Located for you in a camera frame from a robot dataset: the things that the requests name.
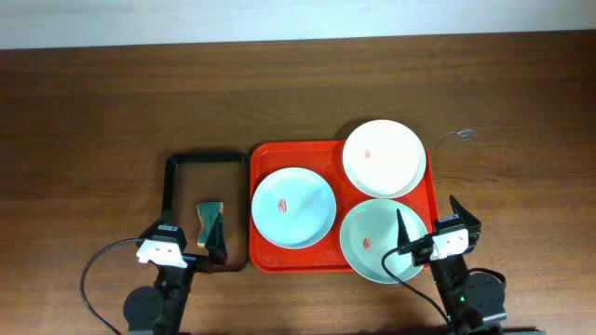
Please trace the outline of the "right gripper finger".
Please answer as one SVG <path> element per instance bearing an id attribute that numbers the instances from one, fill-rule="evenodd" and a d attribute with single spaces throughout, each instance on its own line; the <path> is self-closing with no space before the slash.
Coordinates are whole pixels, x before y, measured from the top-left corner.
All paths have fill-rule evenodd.
<path id="1" fill-rule="evenodd" d="M 462 224 L 469 231 L 479 231 L 481 229 L 481 221 L 465 209 L 454 195 L 451 194 L 449 199 L 454 214 L 459 217 Z"/>
<path id="2" fill-rule="evenodd" d="M 407 228 L 405 225 L 405 221 L 401 215 L 401 211 L 399 209 L 396 210 L 397 212 L 397 219 L 398 219 L 398 247 L 404 247 L 410 243 L 410 238 L 408 236 Z"/>

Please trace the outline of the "green yellow sponge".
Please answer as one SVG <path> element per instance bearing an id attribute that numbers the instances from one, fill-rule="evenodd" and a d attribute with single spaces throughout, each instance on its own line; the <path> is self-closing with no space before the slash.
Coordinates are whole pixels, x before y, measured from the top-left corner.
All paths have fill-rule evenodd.
<path id="1" fill-rule="evenodd" d="M 218 217 L 223 213 L 223 202 L 203 202 L 196 205 L 196 212 L 200 223 L 197 245 L 204 248 L 211 231 L 216 227 Z"/>

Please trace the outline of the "pale green plate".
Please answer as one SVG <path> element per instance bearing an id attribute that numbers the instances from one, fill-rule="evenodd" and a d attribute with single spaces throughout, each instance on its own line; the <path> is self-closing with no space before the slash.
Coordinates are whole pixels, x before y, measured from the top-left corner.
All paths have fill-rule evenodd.
<path id="1" fill-rule="evenodd" d="M 340 229 L 340 246 L 350 267 L 359 275 L 380 284 L 407 281 L 422 270 L 412 256 L 386 253 L 397 247 L 398 219 L 401 211 L 408 236 L 414 241 L 427 234 L 423 220 L 412 209 L 389 199 L 372 199 L 354 206 Z"/>

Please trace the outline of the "light blue plate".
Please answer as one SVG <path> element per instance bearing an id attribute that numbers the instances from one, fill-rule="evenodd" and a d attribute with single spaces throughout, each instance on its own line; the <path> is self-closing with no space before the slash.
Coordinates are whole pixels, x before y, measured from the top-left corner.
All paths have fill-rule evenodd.
<path id="1" fill-rule="evenodd" d="M 286 249 L 309 248 L 331 230 L 337 204 L 318 173 L 285 167 L 266 176 L 251 199 L 251 217 L 261 236 Z"/>

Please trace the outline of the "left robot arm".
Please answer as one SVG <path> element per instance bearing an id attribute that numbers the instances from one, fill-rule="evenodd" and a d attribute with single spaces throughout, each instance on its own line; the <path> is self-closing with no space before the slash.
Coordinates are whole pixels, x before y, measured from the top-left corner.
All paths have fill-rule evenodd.
<path id="1" fill-rule="evenodd" d="M 184 231 L 171 220 L 171 212 L 166 210 L 141 234 L 137 258 L 155 265 L 157 277 L 152 286 L 134 289 L 124 302 L 129 334 L 177 334 L 194 276 L 210 274 L 215 266 L 227 262 L 220 209 L 201 223 L 199 241 L 208 251 L 206 256 L 184 251 Z"/>

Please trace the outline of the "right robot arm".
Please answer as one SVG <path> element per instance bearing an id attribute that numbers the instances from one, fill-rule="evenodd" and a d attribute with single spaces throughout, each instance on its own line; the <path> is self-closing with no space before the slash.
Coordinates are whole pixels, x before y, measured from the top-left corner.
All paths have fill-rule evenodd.
<path id="1" fill-rule="evenodd" d="M 464 256 L 477 245 L 481 221 L 450 197 L 453 215 L 434 221 L 434 232 L 411 240 L 399 210 L 398 244 L 383 256 L 410 255 L 413 265 L 431 270 L 442 305 L 411 287 L 396 275 L 395 281 L 430 302 L 446 322 L 447 334 L 502 334 L 501 322 L 507 318 L 504 308 L 506 278 L 486 268 L 469 268 Z"/>

